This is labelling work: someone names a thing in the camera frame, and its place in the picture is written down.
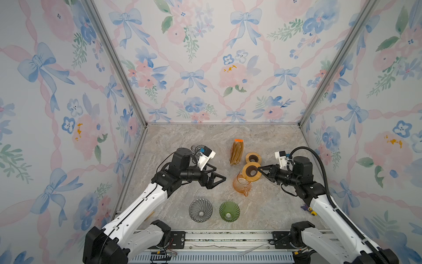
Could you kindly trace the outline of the orange glass carafe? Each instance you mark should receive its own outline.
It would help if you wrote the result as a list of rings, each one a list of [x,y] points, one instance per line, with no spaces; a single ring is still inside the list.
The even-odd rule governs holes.
[[[233,188],[238,193],[241,193],[245,197],[248,197],[252,189],[252,183],[245,179],[245,177],[241,173],[239,173],[233,180]]]

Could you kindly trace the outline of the green glass dripper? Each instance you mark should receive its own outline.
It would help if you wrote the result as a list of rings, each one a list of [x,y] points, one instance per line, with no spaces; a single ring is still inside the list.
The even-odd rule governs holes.
[[[240,208],[233,201],[226,201],[220,205],[219,214],[222,220],[226,222],[235,222],[240,216]]]

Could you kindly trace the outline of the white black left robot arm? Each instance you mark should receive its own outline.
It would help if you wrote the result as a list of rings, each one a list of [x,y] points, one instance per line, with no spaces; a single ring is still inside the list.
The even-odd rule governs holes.
[[[209,164],[215,151],[202,146],[196,151],[181,147],[163,161],[142,194],[103,228],[93,227],[85,237],[82,261],[85,264],[127,264],[143,251],[157,247],[165,250],[171,228],[160,220],[136,232],[146,218],[180,187],[192,182],[213,189],[226,181]]]

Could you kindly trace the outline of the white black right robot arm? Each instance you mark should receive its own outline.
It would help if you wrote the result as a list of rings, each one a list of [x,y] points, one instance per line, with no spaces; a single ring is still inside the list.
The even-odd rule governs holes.
[[[366,236],[338,207],[326,184],[313,178],[313,165],[306,157],[292,160],[293,169],[280,165],[259,167],[257,170],[269,181],[281,187],[294,187],[295,197],[302,199],[329,226],[339,243],[320,232],[314,224],[302,221],[292,224],[288,242],[296,247],[309,247],[331,264],[397,264],[391,249],[382,249]]]

